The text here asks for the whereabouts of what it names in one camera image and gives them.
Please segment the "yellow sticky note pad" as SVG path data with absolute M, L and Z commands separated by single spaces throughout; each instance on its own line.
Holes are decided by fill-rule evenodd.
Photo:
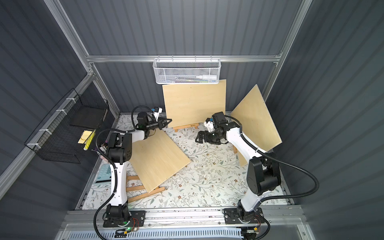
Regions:
M 80 139 L 78 140 L 78 144 L 84 144 L 88 138 L 92 135 L 94 131 L 93 130 L 85 130 L 83 131 Z

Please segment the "pink pen cup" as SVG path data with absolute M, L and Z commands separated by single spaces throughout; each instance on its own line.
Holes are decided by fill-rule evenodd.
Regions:
M 101 156 L 102 153 L 105 154 L 106 151 L 107 151 L 107 147 L 108 147 L 108 143 L 107 142 L 103 142 L 103 143 L 100 143 L 98 145 L 99 149 L 98 149 L 98 154 Z

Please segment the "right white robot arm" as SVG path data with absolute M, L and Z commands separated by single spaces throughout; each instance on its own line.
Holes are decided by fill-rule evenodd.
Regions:
M 222 140 L 225 140 L 232 144 L 248 163 L 248 189 L 239 200 L 235 213 L 240 222 L 248 223 L 260 206 L 261 199 L 281 184 L 280 166 L 264 156 L 267 152 L 243 133 L 243 127 L 237 119 L 219 112 L 207 118 L 204 126 L 207 130 L 198 132 L 195 142 L 221 145 Z

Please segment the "plywood board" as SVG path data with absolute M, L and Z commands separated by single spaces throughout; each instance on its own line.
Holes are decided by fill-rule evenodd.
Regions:
M 132 150 L 130 163 L 148 192 L 159 187 L 191 162 L 163 130 L 133 143 Z
M 270 151 L 283 141 L 259 90 L 255 85 L 231 112 L 243 126 L 243 133 L 262 150 Z
M 170 128 L 202 123 L 226 110 L 227 81 L 218 84 L 164 85 L 163 95 Z

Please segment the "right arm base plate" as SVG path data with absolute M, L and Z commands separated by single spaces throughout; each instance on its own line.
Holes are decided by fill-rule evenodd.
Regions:
M 252 212 L 241 212 L 238 208 L 225 208 L 222 210 L 227 225 L 253 224 L 260 225 L 265 223 L 264 214 L 261 208 Z

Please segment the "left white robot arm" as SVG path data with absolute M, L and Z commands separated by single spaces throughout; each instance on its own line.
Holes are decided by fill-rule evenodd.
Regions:
M 137 123 L 128 131 L 107 129 L 111 131 L 107 146 L 104 150 L 97 147 L 99 154 L 110 164 L 112 172 L 112 193 L 102 205 L 106 208 L 105 221 L 113 222 L 118 226 L 126 226 L 131 221 L 126 194 L 127 167 L 133 155 L 133 143 L 143 141 L 150 136 L 150 131 L 163 129 L 172 119 L 161 117 L 161 107 L 143 108 L 150 112 L 140 112 L 137 115 Z

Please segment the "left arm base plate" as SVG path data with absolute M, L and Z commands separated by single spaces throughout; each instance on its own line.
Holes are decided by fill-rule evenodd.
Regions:
M 105 213 L 104 228 L 143 227 L 146 211 L 130 211 L 128 214 Z

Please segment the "teal calculator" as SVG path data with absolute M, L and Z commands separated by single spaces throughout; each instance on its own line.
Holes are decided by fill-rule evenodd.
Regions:
M 110 164 L 103 164 L 100 166 L 97 173 L 95 184 L 110 182 L 112 178 Z

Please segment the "wooden easel frame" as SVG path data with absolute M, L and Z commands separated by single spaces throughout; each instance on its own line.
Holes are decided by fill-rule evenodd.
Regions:
M 198 127 L 199 127 L 199 123 L 196 123 L 196 124 L 190 124 L 190 125 L 183 125 L 183 126 L 173 127 L 173 130 L 175 132 L 177 132 L 178 130 L 187 129 L 187 128 L 198 129 Z

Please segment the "white marker in basket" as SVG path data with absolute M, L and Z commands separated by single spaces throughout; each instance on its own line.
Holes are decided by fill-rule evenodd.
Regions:
M 202 82 L 216 82 L 218 80 L 217 75 L 199 75 L 196 76 L 196 79 Z

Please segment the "aluminium rail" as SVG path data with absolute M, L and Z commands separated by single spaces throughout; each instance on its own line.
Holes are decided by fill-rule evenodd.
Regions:
M 95 210 L 69 211 L 60 227 L 61 230 L 93 230 Z M 249 222 L 240 222 L 234 214 L 225 214 L 224 207 L 204 208 L 163 208 L 131 210 L 131 215 L 139 220 L 143 229 L 197 228 L 197 227 L 245 227 L 262 223 L 259 217 Z M 300 225 L 307 223 L 307 218 L 300 205 L 262 206 L 260 215 L 271 225 Z

